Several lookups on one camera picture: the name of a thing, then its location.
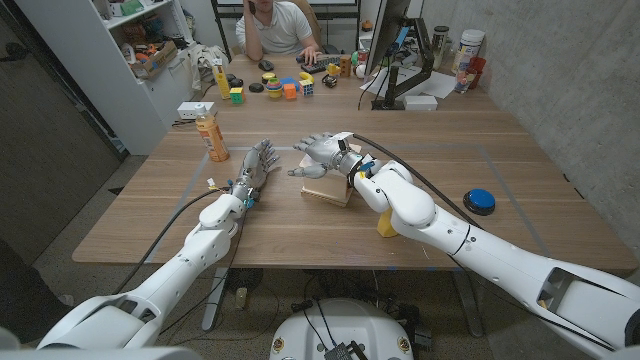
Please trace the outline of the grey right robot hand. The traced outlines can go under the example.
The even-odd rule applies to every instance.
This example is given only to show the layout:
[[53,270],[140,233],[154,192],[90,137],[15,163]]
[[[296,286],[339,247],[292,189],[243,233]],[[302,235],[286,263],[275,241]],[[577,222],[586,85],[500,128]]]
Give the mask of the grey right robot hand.
[[361,164],[363,156],[351,149],[345,138],[337,138],[331,133],[312,134],[301,139],[293,148],[306,153],[314,165],[298,167],[287,172],[289,176],[319,179],[329,170],[338,170],[347,176]]

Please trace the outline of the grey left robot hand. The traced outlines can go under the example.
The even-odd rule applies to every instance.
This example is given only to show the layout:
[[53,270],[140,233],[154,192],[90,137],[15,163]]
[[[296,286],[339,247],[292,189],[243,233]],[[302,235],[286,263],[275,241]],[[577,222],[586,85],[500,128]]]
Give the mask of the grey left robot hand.
[[254,145],[244,157],[242,166],[231,188],[231,194],[242,201],[257,198],[263,188],[270,168],[280,159],[273,144],[264,138]]

